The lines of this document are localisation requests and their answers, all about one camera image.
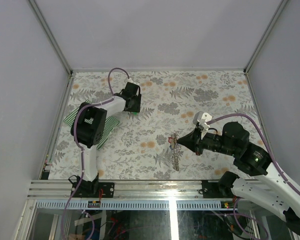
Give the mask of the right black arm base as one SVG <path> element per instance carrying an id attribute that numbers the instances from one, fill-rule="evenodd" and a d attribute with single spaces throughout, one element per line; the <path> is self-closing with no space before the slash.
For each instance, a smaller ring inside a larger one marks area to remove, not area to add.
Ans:
<path id="1" fill-rule="evenodd" d="M 232 187 L 239 176 L 233 172 L 226 171 L 218 181 L 202 180 L 199 194 L 206 199 L 233 198 Z"/>

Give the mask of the right aluminium frame post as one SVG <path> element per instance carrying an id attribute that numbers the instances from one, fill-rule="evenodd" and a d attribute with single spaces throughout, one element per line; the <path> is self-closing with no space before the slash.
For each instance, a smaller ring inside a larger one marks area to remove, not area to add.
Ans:
<path id="1" fill-rule="evenodd" d="M 243 69 L 243 72 L 245 74 L 248 74 L 248 72 L 251 70 L 254 62 L 256 61 L 260 51 L 263 49 L 263 46 L 267 42 L 271 32 L 273 31 L 274 27 L 276 26 L 277 21 L 281 17 L 283 11 L 287 7 L 287 4 L 290 2 L 290 0 L 281 0 L 278 7 L 276 8 L 272 18 L 270 19 L 265 31 L 263 32 L 260 40 L 258 41 L 256 48 L 254 49 L 251 57 L 249 58 L 246 66 Z"/>

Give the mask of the metal key ring disc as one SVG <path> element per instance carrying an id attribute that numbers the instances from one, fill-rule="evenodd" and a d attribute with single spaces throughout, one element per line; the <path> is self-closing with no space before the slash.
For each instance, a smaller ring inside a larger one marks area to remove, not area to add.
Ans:
<path id="1" fill-rule="evenodd" d="M 169 137 L 173 137 L 174 143 L 169 143 L 169 148 L 172 151 L 171 157 L 172 157 L 172 168 L 179 172 L 180 171 L 180 157 L 181 157 L 181 151 L 182 146 L 177 143 L 177 140 L 179 138 L 179 135 L 177 132 L 172 133 Z"/>

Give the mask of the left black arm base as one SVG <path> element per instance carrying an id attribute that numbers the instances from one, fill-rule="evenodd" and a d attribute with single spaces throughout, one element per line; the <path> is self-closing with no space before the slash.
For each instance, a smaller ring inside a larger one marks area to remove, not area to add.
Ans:
<path id="1" fill-rule="evenodd" d="M 75 191 L 81 178 L 78 175 L 72 175 L 68 178 L 71 183 L 71 195 L 74 198 L 113 198 L 115 192 L 114 182 L 100 182 L 97 176 L 93 181 L 82 180 L 78 189 Z"/>

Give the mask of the aluminium front rail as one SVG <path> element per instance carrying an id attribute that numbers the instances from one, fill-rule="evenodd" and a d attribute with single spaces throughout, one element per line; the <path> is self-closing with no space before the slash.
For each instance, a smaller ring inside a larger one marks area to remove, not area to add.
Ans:
<path id="1" fill-rule="evenodd" d="M 112 180 L 110 188 L 114 200 L 178 200 L 203 199 L 207 188 L 200 180 Z M 66 200 L 72 184 L 68 180 L 32 180 L 27 194 L 34 200 Z"/>

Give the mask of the left aluminium frame post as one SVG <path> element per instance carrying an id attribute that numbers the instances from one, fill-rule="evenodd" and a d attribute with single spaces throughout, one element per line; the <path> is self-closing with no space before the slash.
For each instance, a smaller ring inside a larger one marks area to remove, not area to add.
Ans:
<path id="1" fill-rule="evenodd" d="M 50 46 L 52 47 L 54 53 L 56 54 L 63 69 L 65 70 L 66 74 L 68 76 L 71 76 L 73 73 L 73 69 L 71 68 L 70 64 L 68 63 L 63 51 L 61 50 L 61 48 L 50 28 L 46 18 L 44 17 L 44 14 L 41 11 L 37 1 L 36 0 L 27 0 L 26 2 L 29 4 L 29 7 L 31 8 L 34 16 L 36 17 L 40 27 L 42 28 L 45 36 L 47 37 L 47 39 L 50 43 Z"/>

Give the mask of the green striped cloth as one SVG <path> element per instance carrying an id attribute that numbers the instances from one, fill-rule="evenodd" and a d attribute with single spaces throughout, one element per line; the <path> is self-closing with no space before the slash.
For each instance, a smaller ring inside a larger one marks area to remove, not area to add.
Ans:
<path id="1" fill-rule="evenodd" d="M 113 115 L 122 112 L 125 104 L 126 101 L 120 97 L 99 103 L 88 100 L 70 112 L 63 121 L 70 127 L 70 133 L 80 149 L 93 146 L 100 149 L 120 123 Z"/>

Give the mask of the aluminium frame post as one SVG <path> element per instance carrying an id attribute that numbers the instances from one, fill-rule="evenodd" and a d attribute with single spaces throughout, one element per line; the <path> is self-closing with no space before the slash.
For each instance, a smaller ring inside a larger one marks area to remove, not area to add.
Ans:
<path id="1" fill-rule="evenodd" d="M 73 73 L 73 69 L 71 68 L 70 64 L 68 63 L 63 51 L 61 50 L 61 48 L 50 28 L 46 18 L 44 17 L 44 14 L 41 11 L 37 1 L 36 0 L 27 0 L 26 2 L 29 4 L 29 7 L 31 8 L 34 16 L 36 17 L 40 27 L 42 28 L 45 36 L 47 37 L 47 39 L 50 43 L 50 46 L 52 47 L 54 53 L 56 54 L 63 69 L 65 70 L 66 74 L 68 76 L 71 76 Z"/>
<path id="2" fill-rule="evenodd" d="M 248 74 L 248 72 L 251 70 L 254 62 L 256 61 L 260 51 L 263 49 L 263 46 L 267 42 L 271 32 L 273 31 L 274 27 L 276 26 L 277 21 L 281 17 L 283 11 L 287 7 L 287 4 L 290 2 L 290 0 L 281 0 L 278 7 L 276 8 L 272 18 L 270 19 L 265 31 L 263 32 L 260 40 L 258 41 L 256 48 L 254 49 L 251 57 L 249 58 L 246 66 L 243 69 L 243 72 L 245 74 Z"/>

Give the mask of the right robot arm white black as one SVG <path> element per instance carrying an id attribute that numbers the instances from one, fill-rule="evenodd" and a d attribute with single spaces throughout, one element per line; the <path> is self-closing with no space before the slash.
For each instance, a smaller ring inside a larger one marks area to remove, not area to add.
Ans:
<path id="1" fill-rule="evenodd" d="M 265 191 L 248 183 L 233 172 L 227 171 L 218 182 L 218 192 L 223 197 L 232 194 L 245 198 L 270 211 L 294 233 L 300 235 L 300 195 L 294 193 L 283 179 L 267 151 L 250 142 L 250 134 L 238 122 L 228 122 L 222 134 L 206 133 L 197 125 L 195 129 L 177 143 L 200 156 L 204 150 L 234 158 L 233 164 L 243 173 L 267 185 Z"/>

